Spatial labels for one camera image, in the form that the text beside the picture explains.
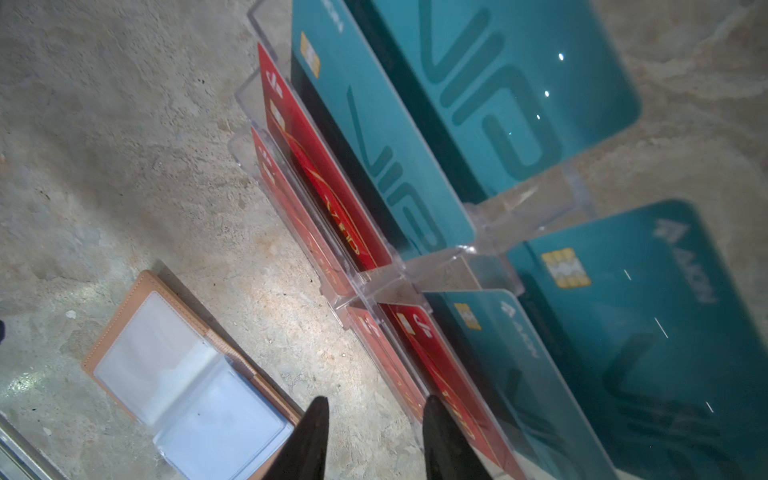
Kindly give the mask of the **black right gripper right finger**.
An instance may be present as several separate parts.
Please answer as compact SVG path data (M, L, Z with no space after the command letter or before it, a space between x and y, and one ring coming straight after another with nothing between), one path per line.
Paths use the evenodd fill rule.
M436 395L426 400L422 435L428 480L491 480L462 430Z

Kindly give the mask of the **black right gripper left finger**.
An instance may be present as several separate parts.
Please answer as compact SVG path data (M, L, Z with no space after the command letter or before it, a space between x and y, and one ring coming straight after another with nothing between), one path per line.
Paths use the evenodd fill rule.
M329 404L313 399L263 480L323 480L329 436Z

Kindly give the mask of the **tan leather card holder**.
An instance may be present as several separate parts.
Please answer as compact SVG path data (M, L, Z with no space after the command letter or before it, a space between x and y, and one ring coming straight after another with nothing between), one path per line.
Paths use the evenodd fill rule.
M301 415L155 273L142 271L82 363L186 479L262 479Z

